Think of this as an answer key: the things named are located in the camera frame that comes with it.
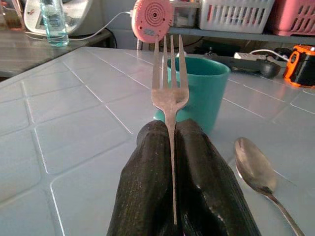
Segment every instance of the water bottle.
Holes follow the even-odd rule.
[[[62,0],[40,0],[48,42],[55,47],[68,45]]]

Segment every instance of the pink speaker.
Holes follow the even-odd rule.
[[[174,8],[169,0],[137,0],[132,13],[132,30],[145,43],[163,39],[172,24]]]

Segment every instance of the teal mug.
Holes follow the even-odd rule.
[[[188,104],[177,113],[176,120],[188,118],[196,121],[205,133],[210,133],[217,119],[220,104],[230,69],[219,62],[186,57],[187,78],[189,84]],[[167,61],[168,81],[171,81],[171,61]],[[179,58],[175,58],[177,83],[179,78]],[[165,121],[163,112],[154,117]]]

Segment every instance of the spoon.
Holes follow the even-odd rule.
[[[236,167],[243,180],[279,208],[296,235],[304,236],[297,223],[273,195],[277,187],[277,177],[267,157],[249,139],[238,138],[234,145]]]

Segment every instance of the gray shelf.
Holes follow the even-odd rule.
[[[315,37],[278,36],[278,35],[272,35],[272,34],[224,32],[224,31],[212,31],[212,30],[201,30],[201,29],[187,29],[187,28],[178,28],[178,27],[171,27],[169,30],[169,33],[206,36],[206,37],[215,37],[215,38],[234,38],[234,39],[243,39],[243,40],[315,45]]]

